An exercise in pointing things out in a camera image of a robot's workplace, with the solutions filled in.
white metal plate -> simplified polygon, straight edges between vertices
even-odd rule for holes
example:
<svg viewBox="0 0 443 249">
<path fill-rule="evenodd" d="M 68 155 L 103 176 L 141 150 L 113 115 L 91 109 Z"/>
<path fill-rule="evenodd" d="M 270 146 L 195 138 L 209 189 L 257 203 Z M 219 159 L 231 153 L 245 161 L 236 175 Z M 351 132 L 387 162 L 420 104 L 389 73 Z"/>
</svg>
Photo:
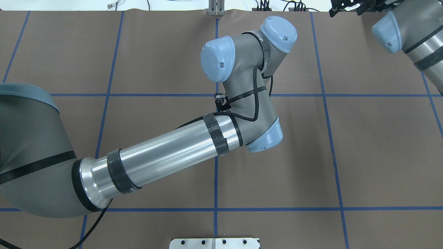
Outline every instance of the white metal plate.
<svg viewBox="0 0 443 249">
<path fill-rule="evenodd" d="M 259 238 L 173 239 L 169 249 L 260 249 Z"/>
</svg>

white wall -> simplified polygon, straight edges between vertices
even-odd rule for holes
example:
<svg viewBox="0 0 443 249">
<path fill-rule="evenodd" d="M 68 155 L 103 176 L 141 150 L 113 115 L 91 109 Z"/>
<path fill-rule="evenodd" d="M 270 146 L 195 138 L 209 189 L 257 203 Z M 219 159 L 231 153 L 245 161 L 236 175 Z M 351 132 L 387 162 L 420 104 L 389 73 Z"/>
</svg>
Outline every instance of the white wall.
<svg viewBox="0 0 443 249">
<path fill-rule="evenodd" d="M 3 10 L 37 10 L 37 11 L 113 11 L 115 5 L 109 10 L 108 4 L 116 0 L 0 0 Z M 320 11 L 329 11 L 330 0 L 303 0 L 309 8 Z M 149 0 L 151 10 L 195 10 L 208 8 L 208 0 Z M 269 6 L 273 11 L 282 11 L 286 2 L 270 0 Z M 225 9 L 251 10 L 255 8 L 255 0 L 225 0 Z M 148 10 L 146 0 L 120 0 L 118 10 L 132 8 Z"/>
</svg>

metal bracket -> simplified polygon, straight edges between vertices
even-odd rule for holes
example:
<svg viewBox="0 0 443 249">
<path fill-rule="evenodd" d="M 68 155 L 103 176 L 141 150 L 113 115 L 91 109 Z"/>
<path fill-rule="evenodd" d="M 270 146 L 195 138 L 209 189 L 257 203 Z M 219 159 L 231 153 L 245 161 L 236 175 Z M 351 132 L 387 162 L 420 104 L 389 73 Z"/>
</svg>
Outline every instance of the metal bracket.
<svg viewBox="0 0 443 249">
<path fill-rule="evenodd" d="M 169 249 L 260 249 L 258 238 L 173 239 Z"/>
<path fill-rule="evenodd" d="M 209 0 L 208 13 L 210 16 L 224 16 L 225 0 Z"/>
<path fill-rule="evenodd" d="M 221 93 L 214 93 L 215 106 L 217 111 L 222 112 L 231 108 L 231 104 L 228 99 L 228 95 Z"/>
</svg>

black wire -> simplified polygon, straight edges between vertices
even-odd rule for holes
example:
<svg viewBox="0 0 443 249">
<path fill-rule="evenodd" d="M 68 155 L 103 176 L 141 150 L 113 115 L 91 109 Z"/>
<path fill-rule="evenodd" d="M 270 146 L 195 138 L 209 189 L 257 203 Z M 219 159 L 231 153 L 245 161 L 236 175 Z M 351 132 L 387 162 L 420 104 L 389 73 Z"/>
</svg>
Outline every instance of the black wire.
<svg viewBox="0 0 443 249">
<path fill-rule="evenodd" d="M 92 225 L 92 227 L 91 227 L 91 228 L 89 229 L 89 231 L 83 236 L 83 238 L 82 238 L 79 242 L 77 242 L 77 244 L 73 245 L 73 246 L 70 247 L 69 249 L 76 249 L 76 248 L 78 248 L 83 242 L 85 242 L 85 240 L 89 237 L 89 235 L 92 233 L 92 231 L 93 231 L 93 230 L 95 229 L 95 227 L 98 225 L 98 223 L 100 222 L 101 218 L 103 218 L 103 215 L 104 215 L 104 214 L 106 213 L 106 211 L 108 210 L 108 207 L 109 207 L 109 205 L 111 204 L 111 202 L 112 202 L 112 199 L 111 199 L 111 201 L 109 202 L 108 206 L 105 207 L 105 208 L 102 210 L 100 216 L 97 218 L 97 220 L 95 221 L 94 225 Z M 7 241 L 5 241 L 5 240 L 2 240 L 2 239 L 0 239 L 0 245 L 4 246 L 4 247 L 6 247 L 6 248 L 9 248 L 9 249 L 22 249 L 22 248 L 20 248 L 20 247 L 18 247 L 18 246 L 16 246 L 16 245 L 13 245 L 13 244 L 11 244 L 11 243 L 9 243 L 9 242 L 7 242 Z"/>
<path fill-rule="evenodd" d="M 300 9 L 299 11 L 306 11 L 307 9 L 311 9 L 311 10 L 315 10 L 315 11 L 317 11 L 317 12 L 320 12 L 319 10 L 314 9 L 314 8 L 302 8 L 302 9 Z"/>
<path fill-rule="evenodd" d="M 255 102 L 255 112 L 254 112 L 254 117 L 245 117 L 243 115 L 237 114 L 237 113 L 228 113 L 228 112 L 215 112 L 213 113 L 214 116 L 220 116 L 220 115 L 225 115 L 225 116 L 230 116 L 230 117 L 237 117 L 246 121 L 250 121 L 250 122 L 255 122 L 258 119 L 258 109 L 259 109 L 259 103 L 258 103 L 258 91 L 257 91 L 257 69 L 261 67 L 261 65 L 256 65 L 254 67 L 254 72 L 253 72 L 253 89 L 254 89 L 254 102 Z M 181 126 L 177 127 L 181 128 L 185 125 L 189 125 L 192 124 L 194 122 L 197 122 L 199 120 L 202 120 L 203 117 L 198 117 L 195 118 L 187 123 L 182 124 Z"/>
<path fill-rule="evenodd" d="M 274 75 L 271 75 L 271 85 L 269 86 L 269 96 L 271 96 L 273 84 L 274 84 Z"/>
<path fill-rule="evenodd" d="M 288 4 L 290 4 L 290 3 L 295 3 L 295 1 L 289 1 L 285 6 L 284 6 L 284 8 L 283 8 L 283 11 L 285 11 L 286 10 L 286 7 L 288 6 Z"/>
</svg>

grid of blue tape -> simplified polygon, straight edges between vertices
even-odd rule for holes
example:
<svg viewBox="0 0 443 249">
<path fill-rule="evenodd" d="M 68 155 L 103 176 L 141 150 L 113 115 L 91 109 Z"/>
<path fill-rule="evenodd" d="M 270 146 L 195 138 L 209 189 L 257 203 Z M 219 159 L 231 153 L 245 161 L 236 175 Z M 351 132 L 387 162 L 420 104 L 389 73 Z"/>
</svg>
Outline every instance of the grid of blue tape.
<svg viewBox="0 0 443 249">
<path fill-rule="evenodd" d="M 27 12 L 25 21 L 23 23 L 23 27 L 21 29 L 20 35 L 17 39 L 16 46 L 14 47 L 14 51 L 11 55 L 11 59 L 9 61 L 6 73 L 3 78 L 3 83 L 6 82 L 8 78 L 8 73 L 11 68 L 12 62 L 14 60 L 14 56 L 17 52 L 17 49 L 20 44 L 20 40 L 23 36 L 23 32 L 25 30 L 26 24 L 29 20 L 29 15 L 31 12 Z M 426 78 L 422 73 L 423 83 L 426 88 L 427 94 L 328 94 L 325 92 L 325 87 L 323 83 L 323 75 L 320 63 L 319 50 L 317 45 L 317 37 L 315 34 L 315 23 L 314 17 L 311 15 L 311 25 L 312 25 L 312 35 L 314 37 L 314 46 L 315 46 L 315 55 L 317 58 L 317 66 L 319 71 L 319 79 L 321 84 L 322 93 L 321 94 L 273 94 L 273 97 L 322 97 L 323 105 L 326 115 L 326 124 L 329 135 L 330 148 L 333 156 L 334 170 L 335 170 L 335 180 L 336 187 L 338 193 L 338 202 L 339 207 L 274 207 L 274 208 L 219 208 L 218 207 L 218 157 L 214 159 L 214 207 L 213 208 L 109 208 L 108 212 L 213 212 L 214 213 L 214 236 L 218 235 L 218 212 L 295 212 L 295 211 L 340 211 L 342 218 L 342 226 L 343 226 L 343 236 L 345 240 L 346 249 L 349 249 L 349 241 L 346 230 L 346 219 L 345 219 L 345 211 L 369 211 L 369 210 L 443 210 L 443 206 L 370 206 L 370 207 L 345 207 L 343 206 L 342 201 L 342 193 L 340 189 L 340 179 L 338 175 L 337 162 L 335 159 L 335 151 L 334 151 L 334 141 L 331 132 L 330 122 L 329 122 L 329 113 L 327 108 L 327 98 L 328 97 L 427 97 L 429 98 L 432 110 L 435 115 L 435 120 L 438 124 L 441 136 L 443 138 L 443 128 L 437 114 L 433 97 L 442 97 L 439 94 L 431 94 L 429 91 L 429 87 L 427 85 Z M 100 151 L 101 138 L 103 135 L 103 127 L 105 125 L 106 112 L 108 107 L 108 102 L 110 97 L 212 97 L 212 94 L 161 94 L 161 93 L 110 93 L 115 63 L 117 59 L 118 45 L 120 41 L 121 28 L 124 19 L 124 11 L 121 13 L 120 17 L 120 25 L 118 29 L 117 41 L 114 50 L 113 63 L 111 68 L 111 73 L 109 76 L 108 90 L 106 93 L 53 93 L 52 96 L 65 96 L 65 97 L 79 97 L 79 96 L 100 96 L 106 97 L 105 106 L 103 109 L 102 121 L 100 126 L 100 133 L 97 141 L 97 149 L 95 153 L 95 158 L 98 158 L 98 154 Z M 218 23 L 219 19 L 215 20 L 215 38 L 218 38 Z M 215 90 L 218 92 L 218 83 L 215 85 Z M 0 208 L 0 212 L 20 212 L 19 209 L 16 208 Z M 82 238 L 85 234 L 86 224 L 87 224 L 88 216 L 85 215 L 83 218 L 82 230 L 80 238 Z"/>
</svg>

